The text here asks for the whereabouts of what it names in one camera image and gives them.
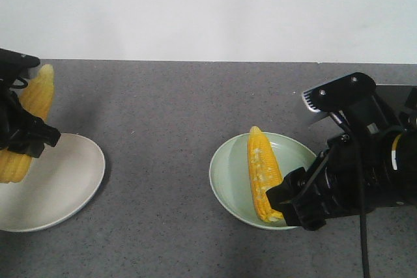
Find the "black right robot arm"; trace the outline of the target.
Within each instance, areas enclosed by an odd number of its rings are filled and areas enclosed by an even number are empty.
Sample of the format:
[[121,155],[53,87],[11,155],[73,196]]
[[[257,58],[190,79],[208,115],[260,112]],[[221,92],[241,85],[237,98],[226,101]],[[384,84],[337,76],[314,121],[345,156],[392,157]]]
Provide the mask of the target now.
[[377,208],[416,205],[416,132],[388,132],[356,147],[341,136],[328,140],[309,169],[299,167],[270,188],[271,207],[289,226],[317,230],[328,219]]

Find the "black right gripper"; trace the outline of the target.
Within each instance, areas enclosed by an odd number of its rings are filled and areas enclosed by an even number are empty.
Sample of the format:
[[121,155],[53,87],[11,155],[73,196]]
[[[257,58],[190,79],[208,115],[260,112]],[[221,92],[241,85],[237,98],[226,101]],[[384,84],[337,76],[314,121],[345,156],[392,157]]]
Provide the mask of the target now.
[[266,191],[271,208],[283,213],[288,225],[316,231],[327,219],[394,207],[396,187],[390,175],[395,138],[387,133],[363,143],[343,133],[329,139],[328,149],[307,172],[299,167]]

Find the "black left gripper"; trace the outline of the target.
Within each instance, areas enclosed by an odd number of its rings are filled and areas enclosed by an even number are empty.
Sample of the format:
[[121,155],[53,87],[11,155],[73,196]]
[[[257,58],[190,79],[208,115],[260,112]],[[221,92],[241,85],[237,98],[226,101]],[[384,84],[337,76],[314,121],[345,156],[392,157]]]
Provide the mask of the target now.
[[57,128],[23,110],[12,89],[28,86],[28,70],[40,59],[1,48],[1,150],[39,158],[45,145],[55,147],[61,137]]

